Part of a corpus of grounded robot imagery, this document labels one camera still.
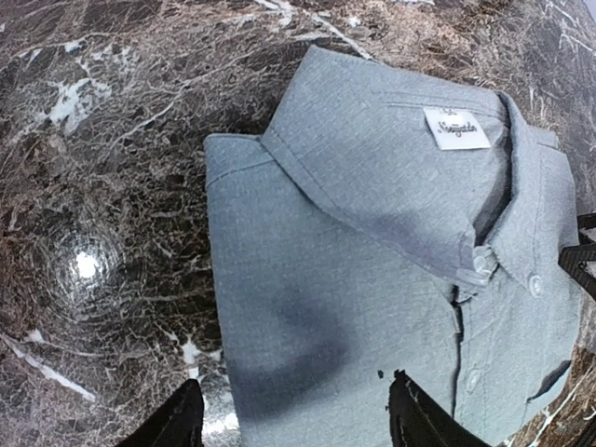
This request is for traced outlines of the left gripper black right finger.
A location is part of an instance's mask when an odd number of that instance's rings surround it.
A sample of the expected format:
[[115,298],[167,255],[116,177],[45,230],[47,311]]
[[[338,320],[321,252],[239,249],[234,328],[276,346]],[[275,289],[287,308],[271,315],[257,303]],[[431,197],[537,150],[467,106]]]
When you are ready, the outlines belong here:
[[459,425],[404,370],[394,371],[387,409],[395,447],[489,447]]

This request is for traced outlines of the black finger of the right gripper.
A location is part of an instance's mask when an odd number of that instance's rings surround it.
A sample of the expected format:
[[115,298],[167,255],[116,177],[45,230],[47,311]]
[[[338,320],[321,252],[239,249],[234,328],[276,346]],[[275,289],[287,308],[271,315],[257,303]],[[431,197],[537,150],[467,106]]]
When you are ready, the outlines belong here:
[[577,228],[579,243],[575,246],[563,248],[559,255],[558,264],[588,295],[595,298],[595,275],[588,270],[588,264],[595,262],[595,241],[583,233],[583,230],[595,228],[595,215],[579,215],[577,217]]

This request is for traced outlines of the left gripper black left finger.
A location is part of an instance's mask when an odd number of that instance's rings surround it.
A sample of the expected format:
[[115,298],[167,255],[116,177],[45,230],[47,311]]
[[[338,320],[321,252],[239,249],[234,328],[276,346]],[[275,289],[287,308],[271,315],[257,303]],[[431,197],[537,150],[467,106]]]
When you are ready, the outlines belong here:
[[205,403],[197,379],[187,379],[117,447],[200,447]]

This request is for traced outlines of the grey long sleeve shirt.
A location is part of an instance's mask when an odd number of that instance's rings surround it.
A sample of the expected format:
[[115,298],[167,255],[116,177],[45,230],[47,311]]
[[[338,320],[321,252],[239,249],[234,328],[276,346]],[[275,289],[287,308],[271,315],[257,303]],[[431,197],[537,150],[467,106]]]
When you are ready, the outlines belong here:
[[508,95],[312,47],[263,134],[204,147],[244,445],[387,446],[397,370],[491,445],[562,393],[575,182]]

